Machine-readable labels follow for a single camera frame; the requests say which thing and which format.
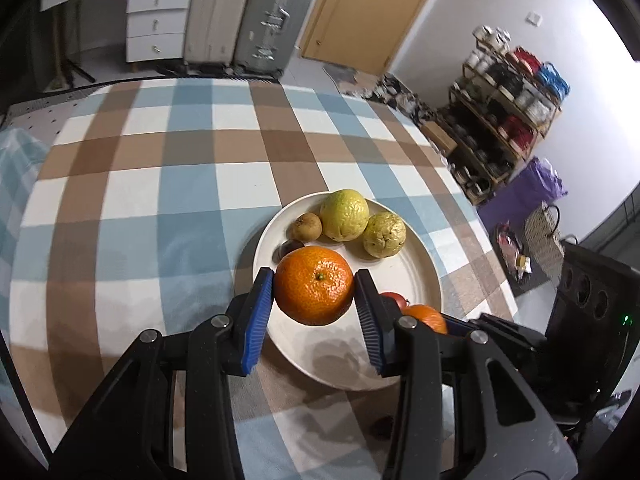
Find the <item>orange tangerine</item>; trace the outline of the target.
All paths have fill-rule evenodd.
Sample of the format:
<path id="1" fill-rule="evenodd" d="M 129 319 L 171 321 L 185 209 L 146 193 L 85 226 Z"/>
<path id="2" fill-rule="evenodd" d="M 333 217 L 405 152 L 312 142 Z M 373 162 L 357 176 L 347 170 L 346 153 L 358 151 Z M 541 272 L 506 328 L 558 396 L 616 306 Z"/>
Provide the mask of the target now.
<path id="1" fill-rule="evenodd" d="M 444 316 L 426 304 L 410 304 L 402 309 L 403 315 L 412 316 L 423 324 L 431 327 L 435 333 L 447 335 L 448 328 Z"/>
<path id="2" fill-rule="evenodd" d="M 338 252 L 306 246 L 279 262 L 273 295 L 279 309 L 295 322 L 306 326 L 329 325 L 352 304 L 354 274 Z"/>

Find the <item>wrinkled yellow guava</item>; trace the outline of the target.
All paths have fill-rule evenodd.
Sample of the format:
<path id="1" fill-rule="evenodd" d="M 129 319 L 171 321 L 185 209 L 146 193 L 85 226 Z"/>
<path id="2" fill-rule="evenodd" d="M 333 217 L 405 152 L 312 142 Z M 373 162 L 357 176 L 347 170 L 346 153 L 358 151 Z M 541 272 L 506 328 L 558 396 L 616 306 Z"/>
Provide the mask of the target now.
<path id="1" fill-rule="evenodd" d="M 380 212 L 370 217 L 362 233 L 364 250 L 373 258 L 394 256 L 405 246 L 407 229 L 404 220 L 393 212 Z"/>

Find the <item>smooth yellow-green guava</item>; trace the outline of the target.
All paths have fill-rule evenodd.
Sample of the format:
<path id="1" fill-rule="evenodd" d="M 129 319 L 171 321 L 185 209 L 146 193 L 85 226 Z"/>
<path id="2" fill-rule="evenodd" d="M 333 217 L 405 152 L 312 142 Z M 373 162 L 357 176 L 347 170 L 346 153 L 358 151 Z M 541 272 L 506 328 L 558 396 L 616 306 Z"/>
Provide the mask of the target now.
<path id="1" fill-rule="evenodd" d="M 350 242 L 360 237 L 369 221 L 367 200 L 357 191 L 344 188 L 331 193 L 320 205 L 323 234 L 334 242 Z"/>

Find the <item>red tomato upper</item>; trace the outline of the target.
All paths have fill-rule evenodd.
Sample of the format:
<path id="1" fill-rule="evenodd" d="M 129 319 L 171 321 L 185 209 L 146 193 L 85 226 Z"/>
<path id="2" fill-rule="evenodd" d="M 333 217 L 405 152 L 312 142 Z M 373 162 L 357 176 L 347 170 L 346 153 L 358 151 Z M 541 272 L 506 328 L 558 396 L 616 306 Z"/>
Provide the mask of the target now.
<path id="1" fill-rule="evenodd" d="M 405 308 L 408 308 L 410 306 L 409 301 L 404 296 L 399 295 L 397 292 L 382 292 L 381 296 L 393 299 L 400 310 L 405 310 Z"/>

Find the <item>large cream plate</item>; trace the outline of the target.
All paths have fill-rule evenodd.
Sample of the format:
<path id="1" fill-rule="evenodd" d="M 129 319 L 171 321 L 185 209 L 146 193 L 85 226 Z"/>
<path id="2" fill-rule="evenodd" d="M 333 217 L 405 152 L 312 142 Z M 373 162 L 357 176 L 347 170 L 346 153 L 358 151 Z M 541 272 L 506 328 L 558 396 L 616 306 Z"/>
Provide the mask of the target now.
<path id="1" fill-rule="evenodd" d="M 276 272 L 281 284 L 276 299 L 285 301 L 284 308 L 272 307 L 267 332 L 296 370 L 322 385 L 347 391 L 383 389 L 398 379 L 381 377 L 369 362 L 355 306 L 356 272 L 368 271 L 379 292 L 397 292 L 437 311 L 442 310 L 442 286 L 431 254 L 411 226 L 396 255 L 375 259 L 360 238 L 334 242 L 322 235 L 306 242 L 303 252 L 318 246 L 329 255 L 327 264 L 315 266 L 300 256 L 281 272 L 281 248 L 291 240 L 294 221 L 319 212 L 329 196 L 308 194 L 282 207 L 259 237 L 253 272 Z"/>

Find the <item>dark cherry upper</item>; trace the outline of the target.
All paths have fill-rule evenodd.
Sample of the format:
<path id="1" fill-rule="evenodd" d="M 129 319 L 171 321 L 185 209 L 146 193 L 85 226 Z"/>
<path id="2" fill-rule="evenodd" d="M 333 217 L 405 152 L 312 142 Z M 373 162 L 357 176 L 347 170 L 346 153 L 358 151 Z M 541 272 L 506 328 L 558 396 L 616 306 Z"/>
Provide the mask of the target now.
<path id="1" fill-rule="evenodd" d="M 273 260 L 275 263 L 279 263 L 284 257 L 291 252 L 295 252 L 297 249 L 304 248 L 305 244 L 300 240 L 287 240 L 282 243 L 275 251 Z"/>

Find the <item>dark cherry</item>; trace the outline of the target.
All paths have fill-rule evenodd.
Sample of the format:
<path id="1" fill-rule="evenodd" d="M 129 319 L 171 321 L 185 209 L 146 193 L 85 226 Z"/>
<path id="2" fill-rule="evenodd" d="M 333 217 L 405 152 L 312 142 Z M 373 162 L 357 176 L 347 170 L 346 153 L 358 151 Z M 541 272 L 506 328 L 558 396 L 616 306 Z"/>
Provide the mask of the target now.
<path id="1" fill-rule="evenodd" d="M 370 427 L 370 436 L 378 441 L 389 441 L 392 438 L 394 418 L 392 415 L 377 419 Z"/>
<path id="2" fill-rule="evenodd" d="M 282 243 L 275 251 L 273 260 L 275 263 L 279 263 L 284 257 L 291 252 L 295 252 L 297 249 L 304 248 L 305 244 L 300 240 L 287 240 Z"/>

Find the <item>dark cherry lower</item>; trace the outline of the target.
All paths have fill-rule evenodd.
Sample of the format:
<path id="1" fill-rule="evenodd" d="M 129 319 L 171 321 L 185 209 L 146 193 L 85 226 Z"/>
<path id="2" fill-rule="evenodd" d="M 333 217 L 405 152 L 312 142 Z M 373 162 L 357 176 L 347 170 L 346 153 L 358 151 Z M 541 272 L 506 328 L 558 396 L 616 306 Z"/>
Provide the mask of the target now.
<path id="1" fill-rule="evenodd" d="M 392 438 L 394 418 L 392 415 L 377 419 L 370 427 L 370 436 L 378 441 L 389 441 Z"/>

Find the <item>woven basket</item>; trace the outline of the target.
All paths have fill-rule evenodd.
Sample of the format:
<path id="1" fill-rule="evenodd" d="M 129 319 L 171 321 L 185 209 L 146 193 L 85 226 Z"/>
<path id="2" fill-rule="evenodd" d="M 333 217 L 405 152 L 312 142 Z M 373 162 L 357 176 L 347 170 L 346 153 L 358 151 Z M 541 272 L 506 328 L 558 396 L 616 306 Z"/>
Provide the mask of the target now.
<path id="1" fill-rule="evenodd" d="M 550 281 L 562 271 L 564 247 L 559 236 L 560 208 L 542 202 L 525 220 L 524 233 L 529 252 Z"/>

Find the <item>purple bag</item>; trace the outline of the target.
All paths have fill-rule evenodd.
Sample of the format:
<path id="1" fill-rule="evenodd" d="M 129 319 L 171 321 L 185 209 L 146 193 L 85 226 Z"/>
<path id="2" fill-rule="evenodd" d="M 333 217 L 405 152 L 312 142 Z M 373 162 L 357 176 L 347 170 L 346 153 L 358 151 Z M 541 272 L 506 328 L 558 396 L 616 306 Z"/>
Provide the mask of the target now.
<path id="1" fill-rule="evenodd" d="M 542 203 L 553 204 L 567 194 L 551 162 L 534 156 L 504 188 L 482 203 L 477 213 L 488 232 L 503 223 L 522 226 Z"/>

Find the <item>checkered tablecloth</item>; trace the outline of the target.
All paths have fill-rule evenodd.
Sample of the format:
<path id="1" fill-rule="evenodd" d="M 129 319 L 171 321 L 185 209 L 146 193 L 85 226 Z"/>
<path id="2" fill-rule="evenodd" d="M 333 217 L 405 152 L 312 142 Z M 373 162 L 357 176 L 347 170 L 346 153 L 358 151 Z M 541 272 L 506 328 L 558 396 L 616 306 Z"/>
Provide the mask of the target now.
<path id="1" fill-rule="evenodd" d="M 100 89 L 56 129 L 2 252 L 1 329 L 51 446 L 142 330 L 172 335 L 250 289 L 266 224 L 351 188 L 407 222 L 456 318 L 518 310 L 480 218 L 396 110 L 261 81 Z"/>

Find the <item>brown cardboard box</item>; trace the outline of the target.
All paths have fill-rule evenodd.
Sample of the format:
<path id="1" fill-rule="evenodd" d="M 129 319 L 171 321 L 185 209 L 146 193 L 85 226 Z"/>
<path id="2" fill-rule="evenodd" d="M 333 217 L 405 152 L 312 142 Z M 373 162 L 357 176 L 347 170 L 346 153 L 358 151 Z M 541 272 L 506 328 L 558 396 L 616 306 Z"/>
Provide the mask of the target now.
<path id="1" fill-rule="evenodd" d="M 420 129 L 445 157 L 450 156 L 458 147 L 456 140 L 437 122 L 424 122 Z"/>

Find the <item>wooden shoe rack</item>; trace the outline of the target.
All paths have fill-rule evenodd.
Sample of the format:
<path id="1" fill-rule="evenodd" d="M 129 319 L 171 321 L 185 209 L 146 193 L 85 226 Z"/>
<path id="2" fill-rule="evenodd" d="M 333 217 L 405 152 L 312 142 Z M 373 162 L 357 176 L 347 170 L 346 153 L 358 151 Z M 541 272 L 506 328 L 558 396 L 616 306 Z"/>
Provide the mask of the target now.
<path id="1" fill-rule="evenodd" d="M 552 63 L 521 47 L 477 40 L 436 115 L 458 144 L 449 167 L 472 205 L 489 200 L 529 160 L 569 94 Z"/>

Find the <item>wooden door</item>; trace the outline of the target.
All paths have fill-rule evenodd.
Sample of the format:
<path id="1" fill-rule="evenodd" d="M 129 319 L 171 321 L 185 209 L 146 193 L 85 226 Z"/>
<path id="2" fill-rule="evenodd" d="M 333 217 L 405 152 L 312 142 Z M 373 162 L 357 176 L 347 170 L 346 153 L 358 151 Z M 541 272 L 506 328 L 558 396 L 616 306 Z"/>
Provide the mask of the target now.
<path id="1" fill-rule="evenodd" d="M 316 0 L 302 57 L 382 75 L 427 0 Z"/>

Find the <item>grey silver suitcase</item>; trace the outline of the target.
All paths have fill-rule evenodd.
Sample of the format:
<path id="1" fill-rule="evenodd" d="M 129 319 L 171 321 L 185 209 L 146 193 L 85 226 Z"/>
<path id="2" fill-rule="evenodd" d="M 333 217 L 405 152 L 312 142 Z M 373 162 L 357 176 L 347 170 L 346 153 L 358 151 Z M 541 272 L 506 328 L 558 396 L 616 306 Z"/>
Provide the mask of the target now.
<path id="1" fill-rule="evenodd" d="M 312 0 L 247 0 L 233 65 L 279 78 L 290 62 Z"/>

